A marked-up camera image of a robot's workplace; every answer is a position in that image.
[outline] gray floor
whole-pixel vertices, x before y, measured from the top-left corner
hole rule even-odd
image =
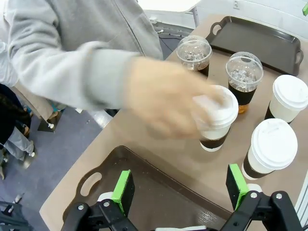
[[[179,39],[160,35],[164,58],[176,49]],[[28,169],[10,158],[4,169],[6,179],[0,180],[0,200],[12,202],[24,193],[23,214],[36,231],[48,231],[39,210],[62,177],[85,151],[108,122],[101,112],[77,113],[67,108],[55,133],[37,131],[39,120],[34,117],[30,138],[34,141],[37,157]]]

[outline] hand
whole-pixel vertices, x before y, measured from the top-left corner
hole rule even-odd
[[[222,102],[220,93],[199,73],[180,64],[134,58],[126,85],[126,108],[156,130],[172,137],[199,137],[192,113],[210,126],[207,111],[194,96]]]

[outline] clear plastic cup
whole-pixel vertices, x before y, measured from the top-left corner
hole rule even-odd
[[[279,76],[273,84],[273,97],[265,119],[283,119],[290,124],[308,105],[308,87],[294,76]]]
[[[282,119],[267,119],[254,130],[251,145],[242,165],[242,173],[256,180],[288,167],[297,153],[297,138]]]
[[[213,119],[212,126],[207,128],[202,120],[195,117],[197,127],[203,137],[200,140],[201,147],[208,152],[218,151],[222,147],[238,114],[238,103],[232,92],[219,85],[215,85],[215,88],[222,92],[225,102],[223,106],[217,105],[204,95],[193,98],[201,107],[207,109]]]
[[[199,71],[208,77],[212,48],[208,41],[197,35],[183,38],[178,45],[177,55],[181,63],[192,71]]]
[[[263,77],[261,61],[248,52],[238,52],[226,64],[229,90],[239,103],[239,114],[248,110],[257,86]]]

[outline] gray hoodie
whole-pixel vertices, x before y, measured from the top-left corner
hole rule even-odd
[[[20,81],[70,106],[121,108],[130,59],[138,53],[162,59],[135,0],[8,0],[4,15]]]

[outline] tray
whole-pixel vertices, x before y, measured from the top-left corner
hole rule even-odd
[[[214,27],[221,29],[214,34]],[[282,31],[227,16],[214,23],[206,37],[213,49],[234,54],[247,51],[257,56],[262,64],[282,74],[297,76],[304,54],[298,38]]]
[[[113,191],[122,170],[128,169],[131,170],[135,182],[135,194],[128,217],[138,230],[196,225],[206,225],[220,230],[231,215],[229,211],[167,176],[127,147],[119,146],[100,166],[82,178],[73,201],[63,214],[63,219],[65,220],[72,204],[85,202],[93,205],[100,194]],[[93,185],[88,196],[82,196],[82,185],[96,172],[102,174],[102,180]]]

